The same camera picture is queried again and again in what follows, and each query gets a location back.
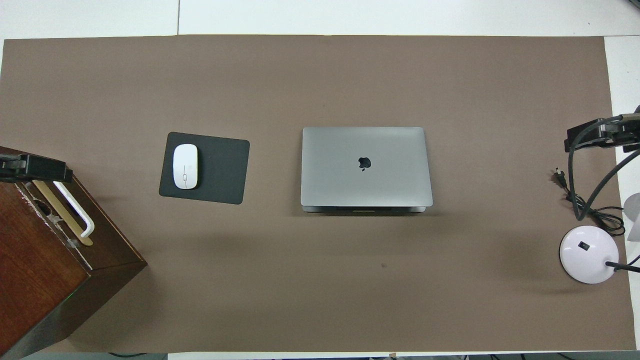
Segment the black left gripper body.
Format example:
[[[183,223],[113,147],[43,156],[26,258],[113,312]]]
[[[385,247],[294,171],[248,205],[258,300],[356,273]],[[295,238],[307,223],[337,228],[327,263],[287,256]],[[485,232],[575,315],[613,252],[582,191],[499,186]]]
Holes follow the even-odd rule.
[[[26,160],[20,155],[2,153],[0,155],[0,182],[16,183],[22,181],[20,171],[26,168]]]

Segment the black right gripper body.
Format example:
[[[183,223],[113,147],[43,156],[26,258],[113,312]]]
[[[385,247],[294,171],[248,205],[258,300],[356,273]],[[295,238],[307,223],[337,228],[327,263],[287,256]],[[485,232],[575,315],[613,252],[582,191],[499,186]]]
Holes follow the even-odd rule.
[[[599,126],[604,138],[601,148],[622,147],[624,153],[640,148],[640,114],[620,114],[608,118],[608,123]]]

